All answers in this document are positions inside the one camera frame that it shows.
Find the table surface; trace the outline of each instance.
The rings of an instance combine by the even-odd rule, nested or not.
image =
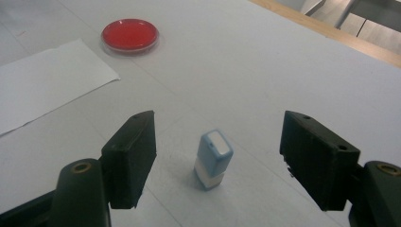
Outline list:
[[[107,54],[102,29],[147,20],[146,55]],[[0,213],[56,186],[59,171],[154,110],[158,156],[138,208],[113,226],[348,226],[321,212],[279,155],[285,110],[308,114],[370,160],[401,166],[401,71],[245,0],[1,0],[0,65],[82,39],[122,78],[0,137]],[[221,186],[193,173],[201,135],[234,148]]]

